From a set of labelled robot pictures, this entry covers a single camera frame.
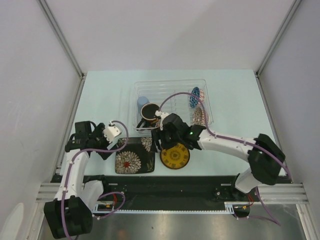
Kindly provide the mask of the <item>brown lattice pattern bowl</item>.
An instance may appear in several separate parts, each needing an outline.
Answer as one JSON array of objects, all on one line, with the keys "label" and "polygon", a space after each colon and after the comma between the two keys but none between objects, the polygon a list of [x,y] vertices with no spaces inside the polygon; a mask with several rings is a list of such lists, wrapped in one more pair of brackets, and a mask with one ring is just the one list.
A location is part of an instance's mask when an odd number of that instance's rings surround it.
[{"label": "brown lattice pattern bowl", "polygon": [[193,115],[192,115],[192,122],[194,125],[205,125],[205,118],[207,119],[207,123],[210,122],[210,116],[208,115],[207,111],[204,111],[202,107],[197,106],[194,109]]}]

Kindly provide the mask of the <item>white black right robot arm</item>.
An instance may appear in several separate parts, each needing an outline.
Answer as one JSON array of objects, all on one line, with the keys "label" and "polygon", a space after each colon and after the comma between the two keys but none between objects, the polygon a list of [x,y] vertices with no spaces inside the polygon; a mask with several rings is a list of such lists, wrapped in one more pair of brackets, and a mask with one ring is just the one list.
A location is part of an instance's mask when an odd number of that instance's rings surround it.
[{"label": "white black right robot arm", "polygon": [[286,156],[266,134],[256,138],[225,135],[210,130],[207,126],[187,125],[175,113],[156,111],[159,127],[151,131],[151,150],[169,150],[181,144],[188,150],[216,151],[237,157],[249,164],[238,174],[230,188],[231,196],[242,201],[255,187],[264,184],[273,186],[279,173],[285,168]]}]

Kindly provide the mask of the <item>black floral square plate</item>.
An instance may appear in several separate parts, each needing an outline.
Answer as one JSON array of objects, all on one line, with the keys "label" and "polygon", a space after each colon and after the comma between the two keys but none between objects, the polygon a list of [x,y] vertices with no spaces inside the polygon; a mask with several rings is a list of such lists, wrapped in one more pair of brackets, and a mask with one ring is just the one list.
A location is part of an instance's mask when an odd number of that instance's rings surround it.
[{"label": "black floral square plate", "polygon": [[147,174],[155,170],[155,153],[151,137],[129,137],[127,145],[116,152],[115,173],[122,175]]}]

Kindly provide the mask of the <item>blue triangle pattern bowl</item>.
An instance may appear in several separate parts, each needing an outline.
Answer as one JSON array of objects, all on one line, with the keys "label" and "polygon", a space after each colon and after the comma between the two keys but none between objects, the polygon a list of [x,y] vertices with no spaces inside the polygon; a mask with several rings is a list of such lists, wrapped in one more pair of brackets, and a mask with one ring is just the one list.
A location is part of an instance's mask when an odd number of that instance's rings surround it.
[{"label": "blue triangle pattern bowl", "polygon": [[204,90],[196,86],[191,91],[191,96],[189,97],[189,106],[193,109],[198,106],[201,107],[201,102],[204,104],[205,98],[206,96]]}]

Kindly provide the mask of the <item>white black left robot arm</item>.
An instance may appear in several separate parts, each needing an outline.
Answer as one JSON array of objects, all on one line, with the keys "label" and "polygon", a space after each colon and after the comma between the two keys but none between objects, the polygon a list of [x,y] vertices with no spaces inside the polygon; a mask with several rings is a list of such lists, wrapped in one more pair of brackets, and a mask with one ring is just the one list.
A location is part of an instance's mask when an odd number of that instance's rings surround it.
[{"label": "white black left robot arm", "polygon": [[80,121],[74,128],[64,147],[66,167],[59,189],[44,205],[45,218],[56,240],[74,240],[91,232],[96,201],[107,199],[111,188],[99,176],[84,183],[85,168],[93,151],[99,150],[101,158],[107,159],[113,153],[108,146],[122,133],[113,122],[105,125]]}]

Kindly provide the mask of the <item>red black lacquer cup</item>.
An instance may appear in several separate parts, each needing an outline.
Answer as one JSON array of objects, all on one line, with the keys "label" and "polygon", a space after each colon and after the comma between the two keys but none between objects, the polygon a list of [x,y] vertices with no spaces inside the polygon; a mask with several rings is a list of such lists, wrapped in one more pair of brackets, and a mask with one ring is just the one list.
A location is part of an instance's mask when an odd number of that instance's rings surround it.
[{"label": "red black lacquer cup", "polygon": [[155,103],[147,103],[145,104],[141,110],[141,120],[137,124],[137,128],[154,128],[157,125],[159,119],[156,116],[156,111],[158,111],[160,107]]}]

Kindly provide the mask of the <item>light blue plastic cup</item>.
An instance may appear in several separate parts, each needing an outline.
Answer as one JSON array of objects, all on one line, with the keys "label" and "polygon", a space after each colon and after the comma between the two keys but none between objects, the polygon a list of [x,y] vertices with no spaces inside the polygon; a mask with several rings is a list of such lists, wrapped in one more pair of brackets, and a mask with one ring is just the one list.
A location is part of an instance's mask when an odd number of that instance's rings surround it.
[{"label": "light blue plastic cup", "polygon": [[137,99],[137,112],[139,113],[139,115],[143,118],[143,115],[142,115],[142,113],[141,113],[141,110],[142,110],[142,108],[143,108],[143,106],[144,105],[147,105],[147,104],[149,104],[150,103],[150,101],[149,101],[149,99],[147,98],[147,97],[145,97],[145,96],[140,96],[140,97],[138,97],[138,99]]}]

